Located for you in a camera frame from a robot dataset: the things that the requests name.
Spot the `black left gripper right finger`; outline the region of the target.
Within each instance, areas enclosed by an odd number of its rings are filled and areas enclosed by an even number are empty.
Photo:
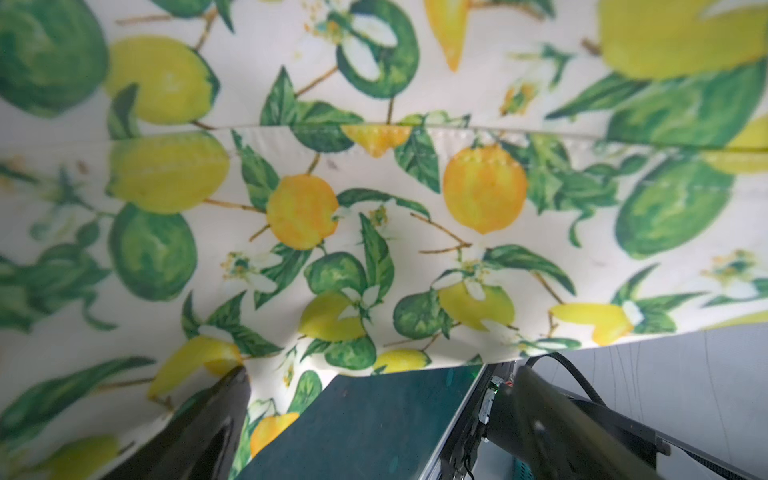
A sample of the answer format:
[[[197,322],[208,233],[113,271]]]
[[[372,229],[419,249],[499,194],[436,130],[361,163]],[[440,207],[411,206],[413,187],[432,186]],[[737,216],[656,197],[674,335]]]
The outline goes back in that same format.
[[[522,367],[512,387],[523,452],[536,479],[657,479],[648,464]]]

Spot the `lemon print skirt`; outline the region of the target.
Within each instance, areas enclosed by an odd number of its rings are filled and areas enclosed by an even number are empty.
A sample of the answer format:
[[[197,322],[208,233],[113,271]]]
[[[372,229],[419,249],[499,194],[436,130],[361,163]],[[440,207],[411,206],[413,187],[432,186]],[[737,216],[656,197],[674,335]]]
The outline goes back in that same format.
[[[763,1],[5,1],[1,475],[222,377],[235,478],[338,376],[767,319]]]

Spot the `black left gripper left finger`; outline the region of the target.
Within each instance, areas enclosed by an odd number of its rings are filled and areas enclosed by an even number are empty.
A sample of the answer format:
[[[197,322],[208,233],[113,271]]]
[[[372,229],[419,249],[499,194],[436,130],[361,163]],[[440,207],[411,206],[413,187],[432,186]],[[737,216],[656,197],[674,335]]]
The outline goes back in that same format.
[[[226,479],[239,447],[251,387],[238,366],[107,479]]]

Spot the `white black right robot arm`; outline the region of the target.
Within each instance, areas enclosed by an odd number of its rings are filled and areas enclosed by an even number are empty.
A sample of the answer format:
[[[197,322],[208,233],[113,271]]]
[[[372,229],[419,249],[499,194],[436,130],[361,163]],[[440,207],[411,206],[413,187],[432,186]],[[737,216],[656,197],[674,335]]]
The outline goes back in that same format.
[[[658,458],[680,451],[713,479],[751,476],[610,409],[564,355],[549,353],[586,394],[571,395],[542,379],[531,357],[512,379],[490,388],[484,438],[511,454],[533,479],[660,479]]]

